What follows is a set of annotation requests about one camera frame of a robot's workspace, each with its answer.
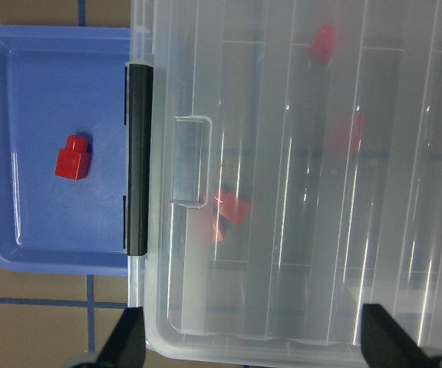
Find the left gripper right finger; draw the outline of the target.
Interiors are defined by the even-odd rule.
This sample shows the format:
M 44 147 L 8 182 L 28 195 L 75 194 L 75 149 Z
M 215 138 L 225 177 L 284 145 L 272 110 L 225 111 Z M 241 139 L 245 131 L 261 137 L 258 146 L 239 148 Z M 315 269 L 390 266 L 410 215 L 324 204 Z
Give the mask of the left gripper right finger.
M 440 367 L 380 304 L 362 306 L 361 353 L 369 367 Z

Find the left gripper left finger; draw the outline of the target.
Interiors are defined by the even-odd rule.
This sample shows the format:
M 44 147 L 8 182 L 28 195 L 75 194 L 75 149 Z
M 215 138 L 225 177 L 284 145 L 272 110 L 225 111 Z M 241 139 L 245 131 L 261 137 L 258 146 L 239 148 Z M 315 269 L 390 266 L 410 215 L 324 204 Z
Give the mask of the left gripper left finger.
M 91 367 L 143 367 L 146 335 L 142 307 L 128 307 Z

